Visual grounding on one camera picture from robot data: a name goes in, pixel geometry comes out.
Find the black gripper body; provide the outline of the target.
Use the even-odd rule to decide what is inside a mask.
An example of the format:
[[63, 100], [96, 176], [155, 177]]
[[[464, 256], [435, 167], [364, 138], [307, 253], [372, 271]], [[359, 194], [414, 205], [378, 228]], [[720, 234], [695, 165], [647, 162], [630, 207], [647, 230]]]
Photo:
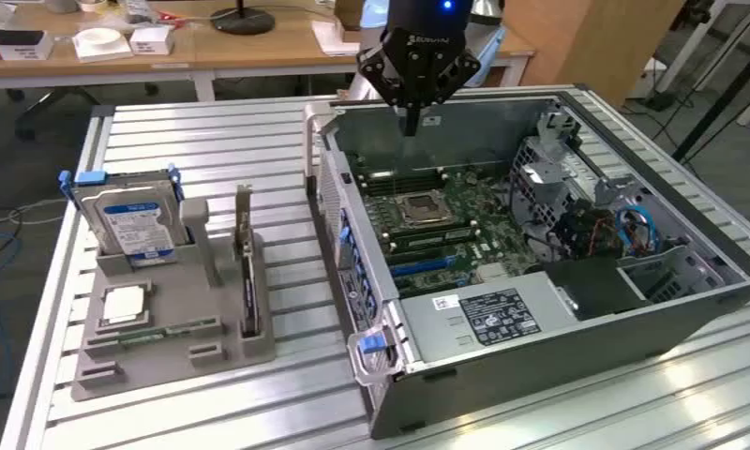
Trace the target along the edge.
[[466, 28], [471, 1], [392, 1], [382, 46], [406, 82], [414, 106], [414, 61], [423, 51], [442, 50], [459, 55], [467, 48]]

